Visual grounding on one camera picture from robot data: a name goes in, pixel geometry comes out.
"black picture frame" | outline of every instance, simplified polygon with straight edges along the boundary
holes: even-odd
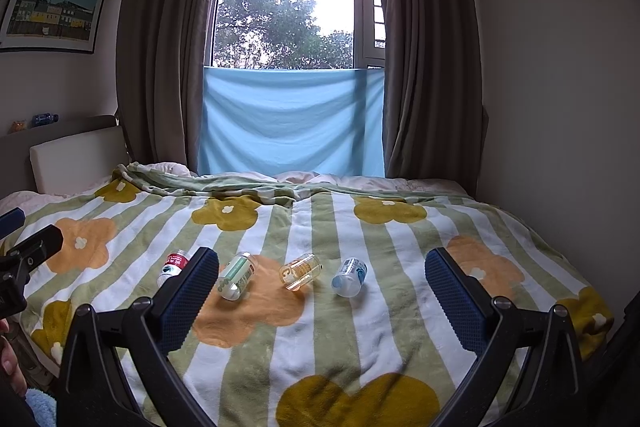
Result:
[[[9,0],[0,52],[95,52],[104,0]]]

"green foliage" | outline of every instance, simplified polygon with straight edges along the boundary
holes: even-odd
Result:
[[[353,34],[322,35],[316,0],[220,0],[214,62],[226,68],[353,67]]]

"hand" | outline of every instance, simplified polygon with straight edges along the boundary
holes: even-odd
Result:
[[[8,333],[9,323],[6,319],[0,320],[0,333]],[[27,382],[24,380],[20,366],[18,365],[18,358],[15,356],[14,349],[9,344],[9,341],[4,337],[0,337],[0,362],[2,369],[9,375],[11,381],[11,387],[20,397],[24,397],[27,393]]]

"blue bottle on headboard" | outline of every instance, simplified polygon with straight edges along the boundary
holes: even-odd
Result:
[[[31,127],[37,128],[38,126],[46,126],[58,121],[58,115],[51,115],[50,113],[43,113],[41,115],[35,115],[31,119]]]

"floral blanket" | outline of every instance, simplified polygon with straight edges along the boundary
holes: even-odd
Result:
[[[95,194],[30,214],[2,251],[50,223],[64,244],[32,274],[20,322],[57,363],[78,305],[106,311],[152,296],[172,251],[210,247],[222,264],[238,251],[259,255],[245,295],[230,302],[212,293],[169,355],[220,427],[428,425],[475,358],[425,281],[424,257],[435,247],[491,295],[528,309],[567,306],[583,357],[612,324],[564,258],[514,217],[464,195],[185,179],[131,164]],[[278,269],[307,252],[323,271],[291,293]],[[369,268],[363,289],[353,299],[335,296],[331,278],[353,256]],[[506,403],[519,363],[489,415]],[[161,424],[128,353],[122,364],[143,412]]]

